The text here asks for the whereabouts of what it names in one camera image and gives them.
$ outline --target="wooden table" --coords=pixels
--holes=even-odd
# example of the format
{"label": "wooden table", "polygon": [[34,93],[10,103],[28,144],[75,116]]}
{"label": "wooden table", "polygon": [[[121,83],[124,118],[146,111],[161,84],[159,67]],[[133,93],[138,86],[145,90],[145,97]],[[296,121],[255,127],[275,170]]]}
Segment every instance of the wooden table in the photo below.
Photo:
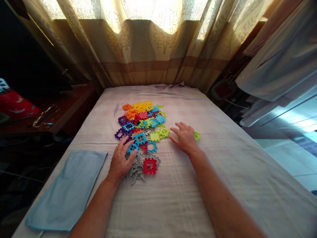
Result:
{"label": "wooden table", "polygon": [[[96,82],[87,82],[72,85],[73,90],[61,92],[59,98],[28,97],[27,99],[40,109],[39,113],[24,120],[10,120],[0,124],[0,137],[56,135],[61,129],[74,137],[99,98],[96,87]],[[45,122],[54,125],[42,124],[38,128],[33,127],[33,122],[53,104],[57,109]]]}

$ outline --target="mattress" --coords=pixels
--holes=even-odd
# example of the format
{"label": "mattress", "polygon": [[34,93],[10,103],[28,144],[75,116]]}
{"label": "mattress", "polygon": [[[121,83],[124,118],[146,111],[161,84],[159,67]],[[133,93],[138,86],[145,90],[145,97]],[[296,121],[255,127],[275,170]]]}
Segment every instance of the mattress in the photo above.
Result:
{"label": "mattress", "polygon": [[[146,100],[164,105],[161,110],[167,114],[167,128],[182,121],[201,134],[199,147],[231,193],[269,237],[316,235],[317,198],[204,94],[181,86],[105,89],[30,209],[53,183],[74,149],[109,153],[91,199],[107,176],[118,144],[114,134],[120,128],[118,117],[124,114],[122,106]],[[215,237],[188,157],[169,139],[157,142],[157,147],[161,164],[156,175],[148,175],[146,181],[138,180],[133,186],[132,178],[121,182],[106,237]],[[13,237],[38,235],[38,231],[25,225],[24,218]],[[65,232],[43,235],[67,236]]]}

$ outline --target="toy pile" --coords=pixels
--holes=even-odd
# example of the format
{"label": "toy pile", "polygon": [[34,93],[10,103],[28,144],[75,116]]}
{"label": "toy pile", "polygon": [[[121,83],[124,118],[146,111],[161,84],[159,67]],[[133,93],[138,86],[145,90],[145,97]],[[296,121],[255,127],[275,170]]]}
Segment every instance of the toy pile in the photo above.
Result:
{"label": "toy pile", "polygon": [[[163,124],[166,120],[166,113],[160,108],[162,105],[152,105],[151,101],[138,102],[133,106],[126,104],[122,108],[127,112],[118,118],[121,128],[115,134],[120,140],[129,136],[128,141],[135,140],[129,147],[128,153],[138,150],[133,166],[127,176],[132,177],[132,185],[136,180],[142,178],[145,181],[145,175],[155,174],[161,160],[154,154],[157,152],[156,142],[167,138],[170,130]],[[199,133],[195,132],[196,141],[199,140]]]}

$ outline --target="eyeglasses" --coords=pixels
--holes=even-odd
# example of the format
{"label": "eyeglasses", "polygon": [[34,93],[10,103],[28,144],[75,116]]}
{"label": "eyeglasses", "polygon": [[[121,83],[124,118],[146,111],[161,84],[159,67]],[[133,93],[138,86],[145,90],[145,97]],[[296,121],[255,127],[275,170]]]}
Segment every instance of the eyeglasses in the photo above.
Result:
{"label": "eyeglasses", "polygon": [[42,112],[41,116],[33,122],[33,127],[40,127],[46,119],[48,119],[57,109],[56,105],[50,106],[46,111]]}

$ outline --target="blue towel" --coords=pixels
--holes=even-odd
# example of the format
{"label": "blue towel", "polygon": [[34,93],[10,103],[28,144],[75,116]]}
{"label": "blue towel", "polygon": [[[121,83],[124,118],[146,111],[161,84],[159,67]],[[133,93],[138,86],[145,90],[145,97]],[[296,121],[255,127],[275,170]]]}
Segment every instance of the blue towel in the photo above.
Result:
{"label": "blue towel", "polygon": [[36,230],[71,231],[83,214],[108,153],[73,150],[25,223]]}

